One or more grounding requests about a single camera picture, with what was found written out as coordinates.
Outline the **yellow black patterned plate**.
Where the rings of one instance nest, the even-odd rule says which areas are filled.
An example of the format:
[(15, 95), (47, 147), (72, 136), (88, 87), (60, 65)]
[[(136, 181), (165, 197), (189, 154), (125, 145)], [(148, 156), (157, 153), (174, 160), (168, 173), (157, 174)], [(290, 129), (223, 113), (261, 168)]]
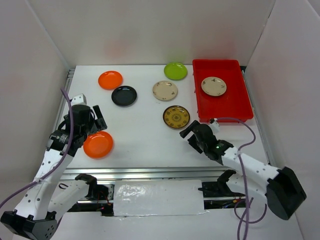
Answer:
[(164, 110), (162, 119), (169, 128), (179, 130), (189, 124), (191, 116), (186, 108), (180, 105), (172, 105)]

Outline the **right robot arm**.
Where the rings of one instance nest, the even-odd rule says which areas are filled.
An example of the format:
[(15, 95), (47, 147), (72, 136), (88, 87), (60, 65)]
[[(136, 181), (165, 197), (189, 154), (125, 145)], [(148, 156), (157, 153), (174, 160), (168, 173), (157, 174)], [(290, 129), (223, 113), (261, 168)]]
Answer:
[(277, 168), (264, 164), (242, 153), (230, 142), (217, 139), (219, 124), (193, 121), (179, 134), (198, 153), (228, 168), (217, 180), (217, 189), (223, 196), (231, 193), (249, 195), (262, 201), (282, 220), (289, 220), (307, 195), (294, 171), (288, 167)]

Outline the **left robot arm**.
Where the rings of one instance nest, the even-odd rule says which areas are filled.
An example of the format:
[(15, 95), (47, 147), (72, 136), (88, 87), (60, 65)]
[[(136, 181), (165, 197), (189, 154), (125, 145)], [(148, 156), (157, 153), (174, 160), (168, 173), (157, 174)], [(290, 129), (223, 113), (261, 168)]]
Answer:
[(29, 240), (50, 240), (63, 215), (81, 199), (97, 200), (108, 187), (81, 173), (54, 196), (60, 179), (85, 140), (107, 124), (98, 105), (73, 105), (58, 129), (51, 133), (41, 166), (33, 182), (23, 188), (24, 197), (12, 211), (5, 211), (1, 223), (15, 235)]

